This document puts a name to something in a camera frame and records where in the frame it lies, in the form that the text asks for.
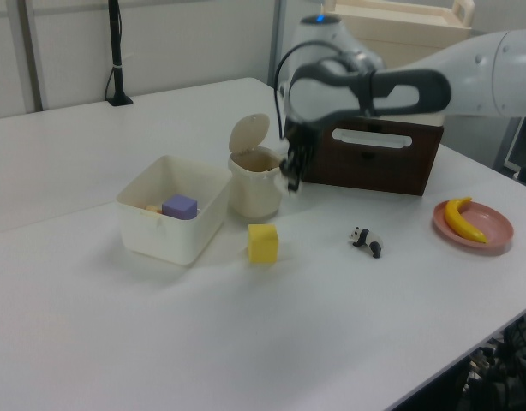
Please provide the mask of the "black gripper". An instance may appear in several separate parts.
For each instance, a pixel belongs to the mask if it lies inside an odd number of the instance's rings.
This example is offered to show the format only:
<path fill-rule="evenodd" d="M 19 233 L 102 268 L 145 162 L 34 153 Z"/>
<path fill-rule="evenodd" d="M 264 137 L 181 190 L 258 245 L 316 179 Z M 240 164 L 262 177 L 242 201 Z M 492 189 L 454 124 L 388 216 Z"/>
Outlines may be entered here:
<path fill-rule="evenodd" d="M 280 170 L 287 176 L 287 189 L 297 192 L 302 182 L 299 171 L 306 171 L 318 149 L 318 131 L 305 124 L 287 119 L 284 137 L 289 142 L 286 158 L 280 163 Z"/>

